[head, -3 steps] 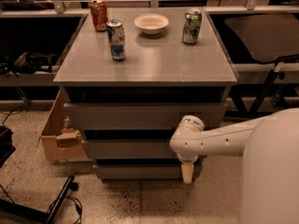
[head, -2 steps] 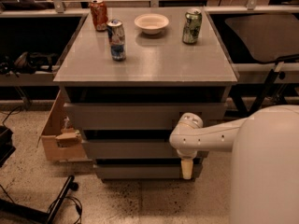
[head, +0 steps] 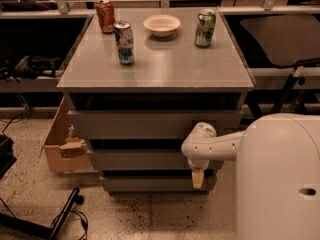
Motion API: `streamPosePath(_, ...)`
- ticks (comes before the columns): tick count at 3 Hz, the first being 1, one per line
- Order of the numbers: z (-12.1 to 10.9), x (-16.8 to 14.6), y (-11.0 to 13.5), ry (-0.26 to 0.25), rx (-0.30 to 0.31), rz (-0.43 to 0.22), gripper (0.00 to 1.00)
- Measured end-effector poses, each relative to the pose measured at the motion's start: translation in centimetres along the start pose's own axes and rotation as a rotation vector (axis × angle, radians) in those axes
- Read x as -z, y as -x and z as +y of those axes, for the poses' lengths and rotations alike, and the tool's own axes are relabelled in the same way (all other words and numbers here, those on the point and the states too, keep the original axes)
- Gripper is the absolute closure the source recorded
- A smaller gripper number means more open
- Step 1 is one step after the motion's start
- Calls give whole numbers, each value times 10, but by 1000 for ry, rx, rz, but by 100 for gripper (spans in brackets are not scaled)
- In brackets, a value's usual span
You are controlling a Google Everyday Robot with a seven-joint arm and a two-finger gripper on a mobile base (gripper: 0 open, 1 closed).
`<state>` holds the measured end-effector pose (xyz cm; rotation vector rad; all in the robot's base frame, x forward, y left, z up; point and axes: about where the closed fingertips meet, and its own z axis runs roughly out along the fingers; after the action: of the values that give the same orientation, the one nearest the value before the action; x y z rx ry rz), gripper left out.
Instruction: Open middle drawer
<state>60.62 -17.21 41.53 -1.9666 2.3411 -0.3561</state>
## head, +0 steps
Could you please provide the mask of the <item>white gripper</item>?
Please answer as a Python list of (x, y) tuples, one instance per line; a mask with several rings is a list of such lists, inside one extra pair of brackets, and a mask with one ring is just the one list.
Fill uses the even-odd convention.
[(208, 160), (196, 160), (189, 159), (188, 160), (189, 167), (192, 171), (192, 184), (194, 189), (201, 189), (203, 180), (204, 180), (204, 172), (209, 167)]

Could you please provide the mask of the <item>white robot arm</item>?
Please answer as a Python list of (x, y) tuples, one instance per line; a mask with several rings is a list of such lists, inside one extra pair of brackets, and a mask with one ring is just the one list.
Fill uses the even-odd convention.
[(320, 240), (320, 117), (271, 114), (217, 136), (197, 124), (181, 146), (199, 188), (211, 160), (236, 162), (237, 240)]

